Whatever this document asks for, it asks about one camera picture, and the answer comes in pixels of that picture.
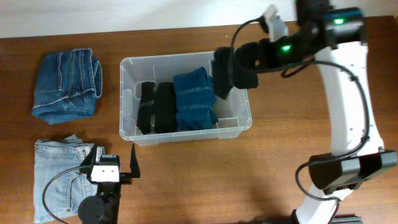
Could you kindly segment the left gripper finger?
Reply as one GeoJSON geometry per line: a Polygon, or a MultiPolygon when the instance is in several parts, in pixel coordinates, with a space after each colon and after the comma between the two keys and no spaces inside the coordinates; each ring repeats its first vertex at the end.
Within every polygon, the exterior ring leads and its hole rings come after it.
{"type": "Polygon", "coordinates": [[[132,148],[131,148],[131,158],[130,158],[130,169],[131,169],[131,178],[132,179],[138,179],[141,177],[141,170],[139,167],[139,163],[136,157],[136,148],[135,148],[135,144],[132,144],[132,148]]]}
{"type": "Polygon", "coordinates": [[[97,153],[97,145],[94,144],[88,155],[84,158],[84,160],[80,164],[79,171],[81,173],[90,173],[92,170],[92,167],[96,163],[96,153],[97,153]]]}

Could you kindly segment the dark garment with band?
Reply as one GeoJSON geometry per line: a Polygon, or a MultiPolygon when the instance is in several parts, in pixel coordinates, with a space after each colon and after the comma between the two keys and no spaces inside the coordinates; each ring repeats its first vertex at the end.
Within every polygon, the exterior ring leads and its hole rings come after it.
{"type": "Polygon", "coordinates": [[[213,69],[213,91],[221,99],[227,99],[232,87],[239,89],[257,88],[259,85],[256,72],[245,72],[242,68],[253,69],[259,55],[259,44],[250,42],[234,51],[230,58],[231,47],[219,47],[214,52],[211,62],[213,69]]]}

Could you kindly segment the black garment with bands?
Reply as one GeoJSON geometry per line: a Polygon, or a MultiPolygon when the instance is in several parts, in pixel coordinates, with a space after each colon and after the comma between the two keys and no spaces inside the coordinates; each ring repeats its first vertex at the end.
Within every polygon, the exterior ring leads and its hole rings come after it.
{"type": "Polygon", "coordinates": [[[142,134],[163,134],[177,131],[176,102],[172,82],[143,82],[137,115],[142,134]]]}

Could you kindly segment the dark blue jeans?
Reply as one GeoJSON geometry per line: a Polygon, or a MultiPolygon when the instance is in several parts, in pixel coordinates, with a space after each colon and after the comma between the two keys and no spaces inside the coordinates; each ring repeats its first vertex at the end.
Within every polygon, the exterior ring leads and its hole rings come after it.
{"type": "Polygon", "coordinates": [[[90,118],[103,90],[103,71],[92,49],[45,54],[31,115],[48,124],[90,118]]]}

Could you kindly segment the blue garment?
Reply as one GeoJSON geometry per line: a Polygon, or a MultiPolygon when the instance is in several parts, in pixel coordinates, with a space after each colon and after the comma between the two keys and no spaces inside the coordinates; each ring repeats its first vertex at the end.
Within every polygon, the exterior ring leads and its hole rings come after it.
{"type": "Polygon", "coordinates": [[[190,73],[174,76],[175,101],[177,107],[177,129],[198,131],[211,129],[218,122],[213,107],[216,95],[213,79],[204,67],[190,73]]]}

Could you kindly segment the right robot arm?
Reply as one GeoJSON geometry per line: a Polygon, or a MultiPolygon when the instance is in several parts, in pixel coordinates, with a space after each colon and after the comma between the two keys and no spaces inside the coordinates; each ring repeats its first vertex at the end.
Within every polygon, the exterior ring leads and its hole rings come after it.
{"type": "Polygon", "coordinates": [[[316,65],[322,77],[331,124],[331,151],[304,164],[312,185],[289,223],[361,223],[339,218],[342,201],[354,190],[397,165],[375,124],[367,76],[364,16],[357,7],[328,1],[297,1],[299,30],[289,34],[275,6],[260,17],[269,38],[260,41],[259,73],[316,65]]]}

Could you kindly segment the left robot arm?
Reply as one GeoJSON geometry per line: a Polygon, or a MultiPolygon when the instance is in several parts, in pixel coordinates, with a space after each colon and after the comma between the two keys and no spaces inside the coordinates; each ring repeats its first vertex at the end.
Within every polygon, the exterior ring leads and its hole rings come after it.
{"type": "Polygon", "coordinates": [[[79,171],[86,175],[89,183],[97,186],[97,191],[94,196],[83,199],[78,207],[83,224],[117,224],[121,187],[141,177],[135,145],[131,148],[129,166],[130,172],[121,172],[118,155],[105,154],[97,146],[91,149],[79,171]]]}

